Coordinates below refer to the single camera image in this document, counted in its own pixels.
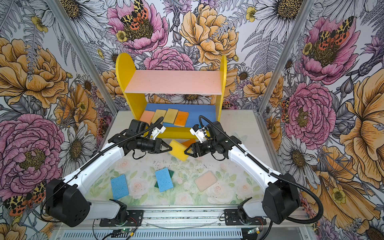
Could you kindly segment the large yellow sponge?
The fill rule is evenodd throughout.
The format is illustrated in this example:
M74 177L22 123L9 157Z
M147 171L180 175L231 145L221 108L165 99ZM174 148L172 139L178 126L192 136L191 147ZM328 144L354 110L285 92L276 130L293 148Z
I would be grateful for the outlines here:
M177 109L168 109L164 116L163 122L166 124L174 124L176 117L178 115L178 112L179 110Z

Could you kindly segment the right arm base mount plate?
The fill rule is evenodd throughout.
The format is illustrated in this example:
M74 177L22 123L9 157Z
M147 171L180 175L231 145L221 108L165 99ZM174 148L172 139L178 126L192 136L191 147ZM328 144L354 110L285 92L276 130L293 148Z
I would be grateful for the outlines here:
M226 226L264 226L267 220L263 217L246 218L241 217L239 210L224 209L224 222Z

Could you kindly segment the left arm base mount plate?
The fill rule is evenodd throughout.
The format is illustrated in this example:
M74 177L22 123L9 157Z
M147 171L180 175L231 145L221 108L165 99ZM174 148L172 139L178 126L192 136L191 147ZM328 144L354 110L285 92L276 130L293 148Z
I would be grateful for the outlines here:
M115 219L101 219L100 227L140 227L142 225L143 210L127 210L123 217Z

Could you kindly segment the yellow sponge with green back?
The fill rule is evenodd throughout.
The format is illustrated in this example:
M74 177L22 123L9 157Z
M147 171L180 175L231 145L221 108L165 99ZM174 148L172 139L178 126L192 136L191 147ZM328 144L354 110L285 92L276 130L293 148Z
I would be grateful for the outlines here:
M157 110L155 111L155 114L153 115L153 118L152 118L152 120L151 120L151 123L155 123L155 122L156 122L159 118L161 118L161 117L163 117L163 119L164 119L166 113L167 113L167 110L157 109Z

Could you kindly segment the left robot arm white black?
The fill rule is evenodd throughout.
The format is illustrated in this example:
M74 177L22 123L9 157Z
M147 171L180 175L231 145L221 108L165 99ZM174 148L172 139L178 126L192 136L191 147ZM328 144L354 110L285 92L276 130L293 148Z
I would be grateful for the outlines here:
M147 124L132 120L128 129L115 134L94 157L63 179L46 185L45 212L69 227L85 220L108 219L122 226L128 220L127 205L115 200L90 201L85 194L94 182L114 163L136 150L145 154L162 154L172 147L158 138L166 128L159 117Z

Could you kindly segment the orange sponge front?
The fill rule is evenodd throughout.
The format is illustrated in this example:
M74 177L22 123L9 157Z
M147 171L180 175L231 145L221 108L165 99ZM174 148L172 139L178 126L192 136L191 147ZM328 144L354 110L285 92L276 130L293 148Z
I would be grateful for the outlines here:
M185 127L189 117L188 112L178 111L177 116L174 121L174 126L176 127Z

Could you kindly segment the blue cellulose sponge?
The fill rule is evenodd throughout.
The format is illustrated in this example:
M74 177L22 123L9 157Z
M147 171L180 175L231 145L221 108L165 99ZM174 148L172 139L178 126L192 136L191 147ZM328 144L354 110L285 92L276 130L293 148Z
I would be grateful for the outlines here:
M164 168L162 170L155 172L158 188L160 192L165 192L174 187L172 178L170 175L170 171L168 168Z

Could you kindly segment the small yellow sponge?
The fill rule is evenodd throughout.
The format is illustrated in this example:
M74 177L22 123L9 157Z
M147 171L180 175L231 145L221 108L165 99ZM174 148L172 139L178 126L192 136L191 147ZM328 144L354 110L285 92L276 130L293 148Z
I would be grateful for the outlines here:
M188 159L188 155L185 154L185 150L187 149L186 146L182 145L176 140L172 140L169 145L172 148L172 150L169 152L171 156L182 162L185 162Z

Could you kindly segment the green scouring pad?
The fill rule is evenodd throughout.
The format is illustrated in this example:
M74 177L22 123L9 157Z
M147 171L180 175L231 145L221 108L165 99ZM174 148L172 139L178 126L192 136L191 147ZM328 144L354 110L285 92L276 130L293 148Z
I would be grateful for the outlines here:
M174 171L169 170L169 174L170 174L170 178L172 178L172 176L174 175ZM155 183L154 187L159 188L158 182Z

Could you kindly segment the pink orange sponge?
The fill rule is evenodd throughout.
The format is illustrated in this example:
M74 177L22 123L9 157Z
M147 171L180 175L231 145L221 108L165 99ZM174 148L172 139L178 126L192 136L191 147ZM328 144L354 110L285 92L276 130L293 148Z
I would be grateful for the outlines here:
M143 112L143 114L141 115L141 117L140 117L140 121L141 122L145 122L145 123L150 125L154 115L155 115L154 111L147 111L147 110L145 110Z

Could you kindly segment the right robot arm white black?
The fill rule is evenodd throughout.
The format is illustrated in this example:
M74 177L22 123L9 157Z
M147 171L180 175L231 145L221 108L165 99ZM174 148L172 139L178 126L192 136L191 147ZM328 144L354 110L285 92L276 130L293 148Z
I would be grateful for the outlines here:
M298 190L291 185L294 181L289 175L259 161L235 136L228 136L220 122L207 126L194 125L190 133L198 141L191 144L185 154L194 158L216 153L235 163L263 190L263 199L246 198L238 205L238 215L243 223L256 217L269 218L275 224L281 224L300 206Z

